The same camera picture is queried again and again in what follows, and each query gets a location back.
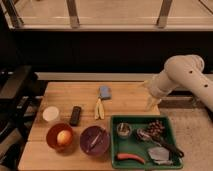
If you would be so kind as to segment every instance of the green tray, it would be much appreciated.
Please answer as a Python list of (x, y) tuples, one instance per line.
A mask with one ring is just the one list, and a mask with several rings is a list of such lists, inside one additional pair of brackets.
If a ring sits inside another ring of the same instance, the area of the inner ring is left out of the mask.
[[(137, 128), (146, 128), (150, 122), (162, 121), (165, 126), (163, 137), (166, 142), (176, 145), (175, 138), (172, 132), (172, 127), (168, 117), (162, 115), (114, 115), (111, 117), (111, 159), (112, 167), (115, 169), (145, 169), (145, 170), (169, 170), (169, 169), (181, 169), (183, 167), (182, 160), (177, 156), (172, 156), (173, 165), (157, 165), (149, 157), (147, 149), (156, 146), (152, 142), (138, 141), (134, 135), (131, 135), (128, 139), (122, 139), (117, 135), (116, 126), (121, 122), (129, 123), (133, 130)], [(135, 160), (116, 160), (116, 154), (133, 153), (143, 157), (146, 160), (145, 164), (141, 164)]]

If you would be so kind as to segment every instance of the remote control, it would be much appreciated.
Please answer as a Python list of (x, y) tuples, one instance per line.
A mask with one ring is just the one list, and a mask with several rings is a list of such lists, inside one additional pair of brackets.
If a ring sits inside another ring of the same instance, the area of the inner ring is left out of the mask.
[(81, 107), (74, 106), (72, 110), (72, 115), (70, 118), (70, 125), (77, 126), (80, 118)]

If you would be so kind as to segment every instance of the sausage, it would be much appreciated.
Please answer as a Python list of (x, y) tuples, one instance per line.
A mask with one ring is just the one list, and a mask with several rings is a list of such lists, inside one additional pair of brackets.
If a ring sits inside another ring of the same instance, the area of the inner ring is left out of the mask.
[(137, 160), (137, 161), (139, 161), (140, 163), (143, 163), (143, 164), (146, 163), (146, 161), (145, 161), (142, 157), (140, 157), (140, 156), (138, 156), (138, 155), (136, 155), (136, 154), (131, 154), (131, 153), (118, 153), (118, 154), (116, 155), (116, 157), (117, 157), (118, 160), (132, 159), (132, 160)]

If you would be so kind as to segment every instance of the white cup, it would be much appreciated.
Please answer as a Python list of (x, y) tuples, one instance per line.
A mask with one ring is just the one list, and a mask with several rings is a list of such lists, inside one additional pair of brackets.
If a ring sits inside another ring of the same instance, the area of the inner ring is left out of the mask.
[(43, 119), (48, 123), (56, 123), (60, 121), (59, 109), (55, 106), (47, 107), (43, 114)]

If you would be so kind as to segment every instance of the wooden table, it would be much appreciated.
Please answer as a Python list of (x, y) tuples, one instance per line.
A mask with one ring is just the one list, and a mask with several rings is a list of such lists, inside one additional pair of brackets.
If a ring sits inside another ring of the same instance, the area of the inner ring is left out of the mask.
[[(112, 98), (103, 101), (105, 119), (95, 120), (94, 107), (101, 85), (110, 87)], [(89, 157), (81, 151), (80, 134), (91, 125), (104, 126), (109, 131), (112, 115), (160, 114), (157, 106), (151, 111), (144, 110), (147, 98), (148, 92), (142, 82), (50, 82), (19, 162), (19, 170), (114, 170), (110, 150), (100, 158)], [(82, 107), (82, 113), (79, 125), (73, 127), (74, 142), (66, 152), (57, 153), (46, 144), (50, 125), (42, 119), (42, 112), (48, 106), (56, 106), (61, 120), (68, 122), (76, 105)]]

